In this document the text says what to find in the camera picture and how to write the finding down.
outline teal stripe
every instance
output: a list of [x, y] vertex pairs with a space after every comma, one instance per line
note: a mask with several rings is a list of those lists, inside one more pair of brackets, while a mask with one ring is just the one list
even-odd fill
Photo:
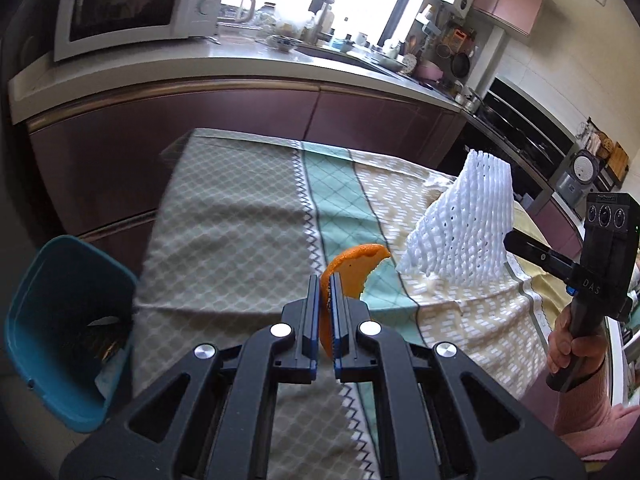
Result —
[[[388, 246], [348, 150], [306, 142], [303, 146], [326, 260], [330, 262], [343, 250], [360, 244]], [[424, 344], [415, 323], [417, 305], [406, 294], [391, 258], [371, 273], [361, 299], [380, 323], [397, 330], [409, 342]]]

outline person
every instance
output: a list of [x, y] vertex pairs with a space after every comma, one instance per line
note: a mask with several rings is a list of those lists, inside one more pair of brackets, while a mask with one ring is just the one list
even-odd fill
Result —
[[603, 333], [574, 339], [569, 332], [571, 309], [566, 307], [549, 335], [546, 364], [551, 373], [569, 364], [571, 353], [584, 360], [574, 384], [559, 394], [554, 433], [585, 461], [610, 460], [633, 428], [640, 406], [611, 406], [606, 394]]

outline white foam net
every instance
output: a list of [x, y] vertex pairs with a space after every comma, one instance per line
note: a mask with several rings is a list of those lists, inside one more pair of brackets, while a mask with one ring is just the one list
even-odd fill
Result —
[[513, 229], [510, 166], [493, 155], [469, 152], [455, 183], [425, 211], [406, 239], [398, 272], [420, 270], [459, 285], [498, 280]]

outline microwave window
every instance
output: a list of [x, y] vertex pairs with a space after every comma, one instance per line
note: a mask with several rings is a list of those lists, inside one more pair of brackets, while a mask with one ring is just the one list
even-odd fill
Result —
[[128, 28], [169, 25], [175, 0], [76, 0], [69, 41]]

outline pink sweater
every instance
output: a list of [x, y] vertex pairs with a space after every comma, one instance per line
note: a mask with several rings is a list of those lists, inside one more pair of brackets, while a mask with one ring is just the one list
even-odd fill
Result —
[[640, 406], [611, 407], [605, 394], [604, 368], [560, 394], [554, 432], [583, 460], [610, 459], [640, 415]]

